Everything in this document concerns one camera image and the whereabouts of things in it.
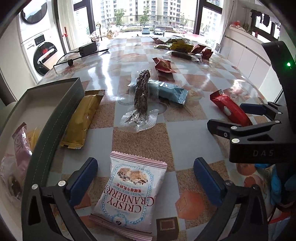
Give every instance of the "white cabinet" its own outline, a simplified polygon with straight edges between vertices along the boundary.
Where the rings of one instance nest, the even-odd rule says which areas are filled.
[[[239,64],[239,61],[242,56],[242,52],[244,51],[244,46],[241,46],[240,44],[236,42],[232,42],[231,50],[228,55],[228,60],[237,67]]]
[[[257,60],[257,56],[250,50],[244,48],[241,59],[237,68],[246,76],[249,77]]]
[[[270,66],[264,62],[261,58],[257,58],[254,68],[249,76],[249,80],[259,89]]]
[[[233,41],[231,39],[225,37],[221,43],[220,54],[226,59],[228,58],[229,52],[231,50],[232,42]]]

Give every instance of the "white curtain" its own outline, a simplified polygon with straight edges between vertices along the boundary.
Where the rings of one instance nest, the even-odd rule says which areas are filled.
[[[220,33],[219,39],[217,39],[217,43],[219,44],[221,43],[225,28],[235,21],[236,11],[237,11],[237,0],[224,0],[220,28],[219,28],[221,33]]]
[[[73,8],[73,0],[58,0],[58,12],[59,12],[59,24],[61,26],[62,34],[65,33],[65,27],[67,28],[68,40],[71,50],[78,48],[77,42],[79,40],[79,36],[77,33],[77,28],[74,20],[74,8]],[[65,37],[63,37],[64,44],[66,49],[68,49],[68,45]]]

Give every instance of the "yellow wrapper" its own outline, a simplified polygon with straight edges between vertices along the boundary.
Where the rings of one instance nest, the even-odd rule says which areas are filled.
[[[32,152],[37,144],[39,136],[40,136],[40,130],[38,128],[36,128],[35,130],[32,130],[32,131],[29,131],[27,133],[27,137],[28,137],[28,140],[30,143],[30,148],[31,148]]]
[[[83,147],[89,125],[96,113],[105,90],[86,91],[72,115],[60,146],[70,149]]]

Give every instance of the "table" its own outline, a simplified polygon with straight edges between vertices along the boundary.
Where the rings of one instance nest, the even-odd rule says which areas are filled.
[[[236,185],[248,185],[249,182],[259,184],[263,191],[267,213],[270,213],[272,208],[268,192],[270,170],[259,174],[254,165],[230,163],[229,141],[213,136],[207,130],[209,119],[227,120],[210,101],[209,95],[213,91],[224,90],[238,105],[267,103],[265,98],[248,78],[217,52],[213,53],[209,61],[197,63],[170,57],[166,54],[167,50],[154,49],[153,46],[154,42],[150,37],[102,42],[99,49],[108,47],[109,52],[76,60],[71,67],[67,64],[59,65],[44,76],[40,84],[80,77],[85,90],[106,90],[106,95],[88,130],[84,147],[80,150],[57,149],[47,185],[55,185],[59,180],[67,179],[88,157],[98,160],[98,175],[76,211],[94,236],[100,240],[128,240],[94,225],[87,219],[109,179],[109,155],[112,150],[153,158],[168,164],[163,185],[156,199],[152,222],[153,240],[156,240],[157,236],[156,219],[176,217],[179,225],[177,240],[193,241],[214,214],[216,207],[208,201],[193,173],[193,162],[197,157],[203,157],[213,170],[224,179],[232,180]],[[67,58],[74,58],[77,55],[70,54]],[[132,69],[135,66],[145,65],[153,68],[154,57],[172,61],[171,66],[176,73],[158,73],[158,79],[189,90],[186,104],[180,107],[170,101],[162,101],[157,124],[153,128],[139,133],[120,131],[118,126],[121,117],[129,108],[126,86],[131,81]],[[264,116],[249,114],[248,116],[253,124],[267,122]],[[180,209],[184,199],[189,202],[188,205],[193,203],[196,207],[203,206],[191,198],[195,193],[201,195],[204,210],[199,216],[182,213]],[[53,209],[63,234],[69,237],[56,208]],[[236,207],[227,225],[228,231],[235,220],[237,210]]]

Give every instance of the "pink wrapped snack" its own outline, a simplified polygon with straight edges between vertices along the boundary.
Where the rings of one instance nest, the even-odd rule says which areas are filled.
[[[89,219],[136,241],[151,241],[156,195],[167,164],[111,152],[111,176]]]
[[[27,168],[32,156],[30,143],[27,137],[27,124],[23,122],[12,135],[15,144],[15,157],[21,181],[24,182]]]

